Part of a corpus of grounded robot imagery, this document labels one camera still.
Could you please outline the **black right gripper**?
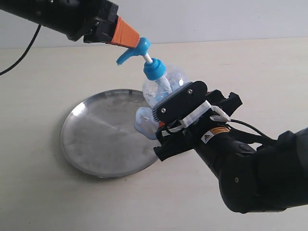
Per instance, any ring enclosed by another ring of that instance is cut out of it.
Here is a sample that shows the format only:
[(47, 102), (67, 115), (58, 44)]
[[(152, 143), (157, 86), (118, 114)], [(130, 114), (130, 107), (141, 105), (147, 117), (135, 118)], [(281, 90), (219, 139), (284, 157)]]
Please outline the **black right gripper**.
[(217, 161), (226, 149), (239, 150), (237, 144), (241, 143), (230, 136), (228, 125), (210, 119), (215, 114), (212, 109), (208, 109), (187, 128), (179, 121), (170, 125), (160, 122), (156, 137), (161, 145), (154, 147), (157, 157), (164, 161), (195, 150), (204, 161)]

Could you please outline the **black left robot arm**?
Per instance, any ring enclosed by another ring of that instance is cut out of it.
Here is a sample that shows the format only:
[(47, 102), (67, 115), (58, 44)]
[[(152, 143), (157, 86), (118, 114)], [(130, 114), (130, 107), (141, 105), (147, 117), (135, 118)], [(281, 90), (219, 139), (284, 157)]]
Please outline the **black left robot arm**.
[(1, 0), (0, 8), (65, 34), (71, 41), (136, 48), (139, 33), (118, 16), (109, 0)]

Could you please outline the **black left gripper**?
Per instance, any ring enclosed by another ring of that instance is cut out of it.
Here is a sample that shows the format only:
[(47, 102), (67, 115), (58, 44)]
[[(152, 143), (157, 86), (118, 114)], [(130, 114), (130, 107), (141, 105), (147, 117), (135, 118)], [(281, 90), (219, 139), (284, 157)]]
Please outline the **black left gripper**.
[(67, 34), (68, 39), (136, 48), (140, 34), (117, 15), (118, 8), (113, 2), (80, 2), (70, 17), (72, 31)]

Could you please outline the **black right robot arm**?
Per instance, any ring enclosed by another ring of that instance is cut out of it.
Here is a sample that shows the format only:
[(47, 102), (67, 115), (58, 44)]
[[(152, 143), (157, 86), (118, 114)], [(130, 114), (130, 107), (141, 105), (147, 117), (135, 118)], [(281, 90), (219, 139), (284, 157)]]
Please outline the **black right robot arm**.
[(277, 139), (229, 125), (240, 97), (219, 90), (181, 90), (153, 114), (162, 126), (154, 151), (166, 160), (194, 150), (218, 179), (222, 200), (237, 213), (280, 212), (308, 203), (308, 131), (286, 131)]

